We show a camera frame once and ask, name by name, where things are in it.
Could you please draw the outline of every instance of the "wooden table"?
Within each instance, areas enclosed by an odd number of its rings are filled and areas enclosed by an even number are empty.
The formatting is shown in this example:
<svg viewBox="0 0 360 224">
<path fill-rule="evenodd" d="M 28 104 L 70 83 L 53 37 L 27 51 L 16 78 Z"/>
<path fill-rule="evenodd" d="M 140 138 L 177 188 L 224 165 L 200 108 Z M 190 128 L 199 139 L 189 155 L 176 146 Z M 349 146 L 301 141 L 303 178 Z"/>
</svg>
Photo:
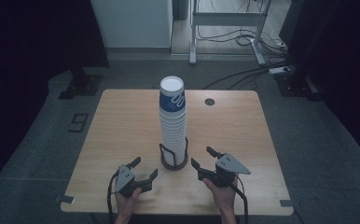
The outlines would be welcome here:
<svg viewBox="0 0 360 224">
<path fill-rule="evenodd" d="M 207 98 L 215 104 L 207 105 Z M 212 193 L 190 162 L 194 158 L 201 167 L 214 170 L 216 158 L 206 152 L 209 146 L 232 154 L 251 171 L 240 175 L 249 215 L 291 215 L 293 207 L 280 203 L 290 197 L 257 94 L 186 90 L 186 102 L 188 164 L 169 171 L 159 158 L 159 91 L 105 91 L 65 192 L 75 201 L 62 203 L 62 210 L 106 213 L 110 177 L 120 164 L 140 156 L 142 161 L 132 169 L 136 180 L 147 179 L 156 168 L 159 174 L 153 189 L 141 194 L 135 214 L 217 215 Z M 235 213 L 242 215 L 239 196 L 235 203 Z M 113 210 L 117 211 L 114 195 Z"/>
</svg>

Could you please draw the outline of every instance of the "power strip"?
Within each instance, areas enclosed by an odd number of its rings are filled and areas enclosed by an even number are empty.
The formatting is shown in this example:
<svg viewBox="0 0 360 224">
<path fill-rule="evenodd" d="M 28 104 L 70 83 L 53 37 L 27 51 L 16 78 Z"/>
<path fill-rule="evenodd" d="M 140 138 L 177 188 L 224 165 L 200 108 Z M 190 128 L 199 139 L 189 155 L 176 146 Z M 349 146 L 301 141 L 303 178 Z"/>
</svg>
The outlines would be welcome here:
<svg viewBox="0 0 360 224">
<path fill-rule="evenodd" d="M 278 68 L 271 68 L 270 69 L 270 74 L 271 75 L 278 75 L 281 73 L 290 73 L 291 69 L 287 66 L 285 67 L 278 67 Z"/>
</svg>

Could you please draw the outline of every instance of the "black metal stand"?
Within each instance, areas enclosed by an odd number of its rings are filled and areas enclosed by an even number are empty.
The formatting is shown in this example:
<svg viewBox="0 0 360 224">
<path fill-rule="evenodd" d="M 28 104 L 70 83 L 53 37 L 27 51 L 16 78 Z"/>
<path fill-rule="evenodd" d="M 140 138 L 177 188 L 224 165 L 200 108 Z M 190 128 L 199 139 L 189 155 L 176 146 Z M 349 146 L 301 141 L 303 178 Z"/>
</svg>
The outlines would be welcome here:
<svg viewBox="0 0 360 224">
<path fill-rule="evenodd" d="M 102 75 L 87 75 L 82 68 L 71 69 L 73 79 L 58 99 L 71 100 L 74 96 L 94 96 L 102 82 Z"/>
<path fill-rule="evenodd" d="M 180 163 L 179 165 L 176 164 L 176 155 L 174 154 L 173 151 L 166 148 L 163 144 L 159 144 L 159 149 L 160 149 L 160 161 L 162 162 L 162 165 L 166 169 L 171 170 L 171 171 L 178 171 L 178 170 L 183 169 L 183 167 L 186 166 L 186 164 L 188 162 L 188 139 L 187 138 L 186 138 L 186 152 L 185 152 L 186 155 L 184 157 L 184 161 L 182 163 Z M 170 164 L 168 164 L 168 162 L 166 162 L 166 160 L 163 156 L 164 150 L 172 154 L 174 165 L 170 165 Z"/>
</svg>

